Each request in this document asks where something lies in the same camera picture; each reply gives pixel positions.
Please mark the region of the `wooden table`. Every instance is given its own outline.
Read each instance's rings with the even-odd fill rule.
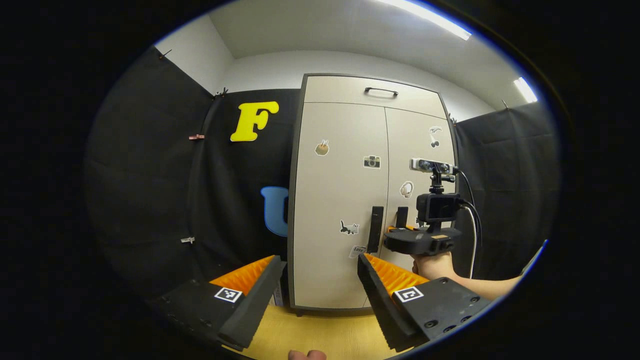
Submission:
[[[286,307],[273,305],[264,312],[251,345],[242,352],[232,351],[258,360],[286,360],[290,350],[304,354],[321,350],[329,360],[378,360],[399,354],[389,349],[371,309],[307,311],[297,317]]]

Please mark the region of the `cabinet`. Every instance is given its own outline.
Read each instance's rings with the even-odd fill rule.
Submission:
[[[372,207],[384,207],[374,255],[411,270],[413,259],[384,248],[382,234],[399,206],[415,225],[415,198],[428,192],[429,174],[410,170],[411,158],[455,163],[444,106],[437,93],[385,80],[307,75],[304,84],[289,188],[291,306],[370,307],[356,255],[369,242]]]

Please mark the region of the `ceiling light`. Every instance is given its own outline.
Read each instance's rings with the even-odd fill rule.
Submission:
[[[533,90],[531,90],[531,88],[529,87],[529,84],[527,84],[527,82],[524,81],[522,77],[518,78],[517,80],[514,80],[513,83],[516,85],[516,87],[518,88],[522,96],[524,96],[524,99],[527,102],[538,101],[536,94],[533,93]]]
[[[471,33],[468,32],[467,30],[464,30],[463,28],[459,27],[458,25],[455,25],[453,22],[443,18],[442,16],[436,13],[433,13],[421,7],[420,5],[414,4],[410,1],[407,1],[407,0],[376,0],[376,1],[389,4],[391,6],[395,6],[396,8],[406,10],[414,15],[418,15],[419,17],[422,17],[423,19],[431,21],[432,23],[440,26],[441,28],[447,31],[450,31],[454,35],[457,35],[464,40],[468,40],[469,37],[471,36]]]

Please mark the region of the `drawer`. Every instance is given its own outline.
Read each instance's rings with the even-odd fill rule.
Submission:
[[[391,81],[351,76],[309,76],[305,102],[343,102],[385,106],[442,119],[447,118],[436,92]]]

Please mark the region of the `hand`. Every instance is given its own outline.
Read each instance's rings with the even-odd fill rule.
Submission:
[[[310,350],[307,356],[299,351],[289,351],[289,360],[326,360],[326,354],[320,350]]]
[[[411,255],[413,258],[413,272],[429,280],[448,277],[455,281],[458,278],[453,270],[453,257],[450,252],[443,252],[434,256]]]

